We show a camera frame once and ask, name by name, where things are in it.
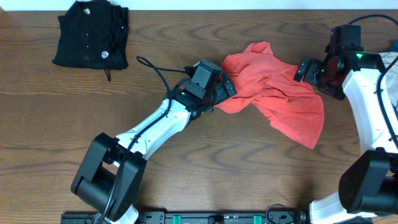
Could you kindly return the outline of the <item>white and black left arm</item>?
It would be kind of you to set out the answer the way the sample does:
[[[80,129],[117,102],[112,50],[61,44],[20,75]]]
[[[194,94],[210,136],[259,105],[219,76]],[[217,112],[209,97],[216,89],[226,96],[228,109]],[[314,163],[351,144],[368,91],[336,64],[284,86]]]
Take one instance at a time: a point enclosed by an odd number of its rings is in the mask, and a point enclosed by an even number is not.
[[[135,223],[136,198],[148,159],[174,134],[203,113],[237,94],[221,67],[201,60],[185,67],[187,78],[166,86],[161,105],[137,126],[115,137],[92,140],[71,184],[71,191],[97,210],[92,223]]]

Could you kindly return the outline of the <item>orange red t-shirt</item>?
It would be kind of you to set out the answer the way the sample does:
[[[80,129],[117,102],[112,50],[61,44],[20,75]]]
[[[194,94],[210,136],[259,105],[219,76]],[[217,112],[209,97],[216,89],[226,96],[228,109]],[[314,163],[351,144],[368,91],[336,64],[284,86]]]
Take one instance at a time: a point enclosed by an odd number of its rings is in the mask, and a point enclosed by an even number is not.
[[[263,41],[227,56],[221,68],[237,94],[218,104],[219,109],[232,114],[252,104],[273,128],[314,149],[325,120],[323,101],[309,84],[294,81],[296,65],[279,60]]]

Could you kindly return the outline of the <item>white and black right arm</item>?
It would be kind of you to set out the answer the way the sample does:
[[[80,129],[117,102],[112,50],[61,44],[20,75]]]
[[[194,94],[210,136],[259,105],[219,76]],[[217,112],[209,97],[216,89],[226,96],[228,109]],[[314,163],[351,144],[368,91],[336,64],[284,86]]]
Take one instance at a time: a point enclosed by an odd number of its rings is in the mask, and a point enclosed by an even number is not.
[[[397,214],[397,118],[389,100],[386,68],[378,53],[365,52],[361,28],[331,30],[323,61],[304,58],[294,76],[338,100],[348,99],[361,155],[341,176],[338,191],[314,200],[308,223],[370,223]]]

